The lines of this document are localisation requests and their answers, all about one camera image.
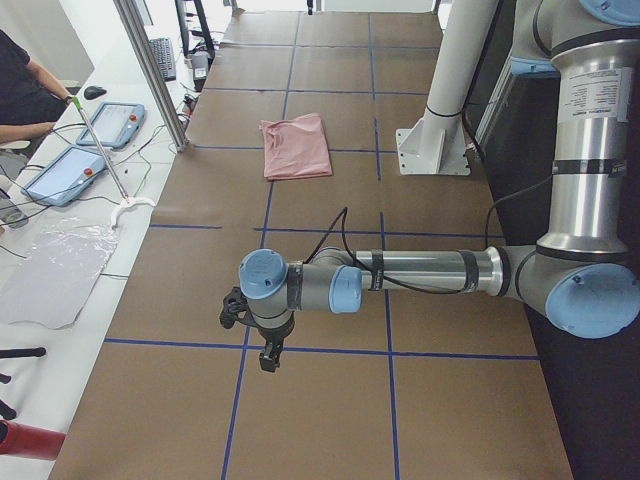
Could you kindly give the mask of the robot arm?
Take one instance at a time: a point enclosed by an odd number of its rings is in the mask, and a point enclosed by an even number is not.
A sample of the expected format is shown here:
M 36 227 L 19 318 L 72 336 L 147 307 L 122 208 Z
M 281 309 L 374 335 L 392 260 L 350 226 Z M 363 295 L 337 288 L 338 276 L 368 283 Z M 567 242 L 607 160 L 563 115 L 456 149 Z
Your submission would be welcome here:
M 639 312 L 639 283 L 618 237 L 619 196 L 639 61 L 635 1 L 520 1 L 512 43 L 517 75 L 561 78 L 549 227 L 532 245 L 481 251 L 351 251 L 318 245 L 304 261 L 247 254 L 224 298 L 221 325 L 257 330 L 259 361 L 275 371 L 299 310 L 354 313 L 364 290 L 483 291 L 522 301 L 556 328 L 594 339 Z

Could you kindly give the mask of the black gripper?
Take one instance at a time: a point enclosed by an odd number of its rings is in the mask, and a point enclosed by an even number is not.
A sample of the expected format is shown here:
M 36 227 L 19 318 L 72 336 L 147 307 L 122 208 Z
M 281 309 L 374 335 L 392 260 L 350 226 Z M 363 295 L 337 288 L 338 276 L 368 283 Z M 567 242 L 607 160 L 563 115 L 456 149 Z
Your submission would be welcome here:
M 260 368 L 276 371 L 280 367 L 284 341 L 292 333 L 295 320 L 294 313 L 278 306 L 274 297 L 249 299 L 234 286 L 223 299 L 219 321 L 225 329 L 231 329 L 236 323 L 257 329 L 266 342 L 259 354 Z

